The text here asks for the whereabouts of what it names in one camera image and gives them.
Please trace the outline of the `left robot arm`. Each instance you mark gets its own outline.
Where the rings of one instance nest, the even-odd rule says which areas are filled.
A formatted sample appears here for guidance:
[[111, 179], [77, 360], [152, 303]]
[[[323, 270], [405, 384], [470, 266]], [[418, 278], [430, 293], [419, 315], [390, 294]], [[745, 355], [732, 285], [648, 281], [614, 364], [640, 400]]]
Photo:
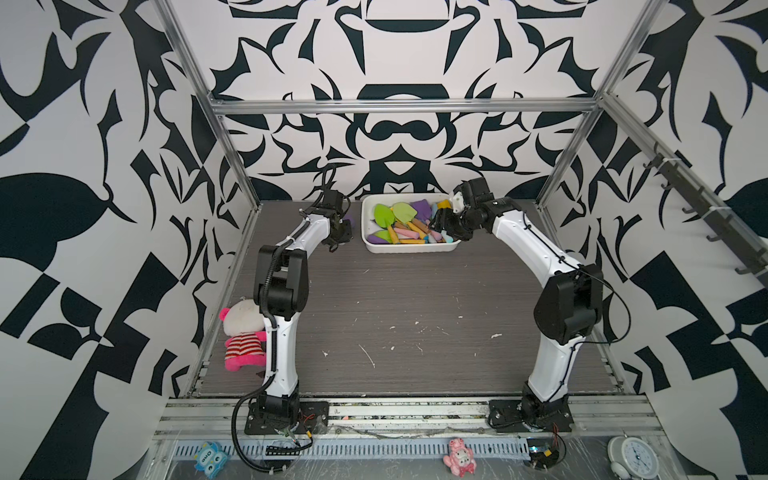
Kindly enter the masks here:
[[320, 245], [334, 252], [351, 240], [350, 206], [346, 195], [326, 188], [300, 211], [302, 220], [290, 234], [258, 251], [253, 300], [267, 333], [267, 364], [256, 400], [259, 412], [270, 419], [298, 421], [296, 330], [309, 297], [309, 258]]

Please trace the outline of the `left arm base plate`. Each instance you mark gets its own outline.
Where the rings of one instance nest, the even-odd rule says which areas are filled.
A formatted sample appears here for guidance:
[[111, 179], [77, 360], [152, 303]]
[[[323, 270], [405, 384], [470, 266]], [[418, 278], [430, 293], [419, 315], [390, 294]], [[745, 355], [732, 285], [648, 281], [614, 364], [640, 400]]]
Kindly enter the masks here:
[[327, 430], [329, 412], [330, 405], [324, 401], [292, 402], [288, 399], [278, 399], [272, 402], [269, 398], [260, 399], [249, 404], [244, 433], [324, 433]]

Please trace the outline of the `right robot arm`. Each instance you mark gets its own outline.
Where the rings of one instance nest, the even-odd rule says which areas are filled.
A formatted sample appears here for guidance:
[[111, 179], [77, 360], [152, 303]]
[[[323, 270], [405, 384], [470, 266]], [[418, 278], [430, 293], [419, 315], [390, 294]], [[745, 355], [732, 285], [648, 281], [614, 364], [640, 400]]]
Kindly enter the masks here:
[[576, 357], [602, 318], [600, 268], [560, 249], [515, 200], [496, 198], [483, 178], [462, 182], [451, 199], [440, 201], [429, 226], [461, 241], [484, 230], [509, 247], [537, 278], [542, 291], [533, 318], [540, 342], [518, 411], [529, 425], [562, 412]]

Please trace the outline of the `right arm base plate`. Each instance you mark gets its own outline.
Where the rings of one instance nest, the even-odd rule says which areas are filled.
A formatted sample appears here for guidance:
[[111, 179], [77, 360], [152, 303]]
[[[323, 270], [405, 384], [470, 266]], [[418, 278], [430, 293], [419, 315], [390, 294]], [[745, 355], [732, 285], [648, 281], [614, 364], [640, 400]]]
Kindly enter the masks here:
[[536, 397], [520, 400], [491, 400], [487, 423], [498, 433], [571, 432], [573, 416], [568, 396], [552, 402]]

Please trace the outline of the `green shovel yellow handle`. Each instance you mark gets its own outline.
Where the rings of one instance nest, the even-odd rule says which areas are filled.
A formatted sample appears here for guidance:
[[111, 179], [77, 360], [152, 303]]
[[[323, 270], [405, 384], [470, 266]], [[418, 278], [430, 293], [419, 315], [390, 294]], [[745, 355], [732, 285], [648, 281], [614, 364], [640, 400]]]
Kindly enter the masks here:
[[394, 213], [389, 207], [383, 204], [377, 204], [374, 207], [374, 220], [379, 227], [387, 230], [389, 242], [391, 244], [400, 243], [399, 237], [393, 228], [395, 222]]

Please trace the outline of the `white plastic storage box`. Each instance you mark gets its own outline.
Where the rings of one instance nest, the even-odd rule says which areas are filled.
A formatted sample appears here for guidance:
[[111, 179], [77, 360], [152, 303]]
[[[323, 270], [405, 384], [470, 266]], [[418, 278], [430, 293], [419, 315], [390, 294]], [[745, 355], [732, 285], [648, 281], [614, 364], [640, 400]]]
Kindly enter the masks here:
[[377, 204], [391, 207], [398, 202], [411, 202], [426, 199], [432, 205], [433, 214], [443, 201], [449, 196], [445, 193], [395, 193], [373, 194], [362, 200], [361, 206], [361, 237], [365, 247], [374, 254], [394, 253], [448, 253], [454, 251], [461, 242], [449, 236], [440, 236], [438, 233], [419, 234], [415, 228], [407, 227], [395, 219], [393, 228], [399, 237], [399, 244], [391, 244], [386, 229], [379, 227], [374, 220], [374, 207]]

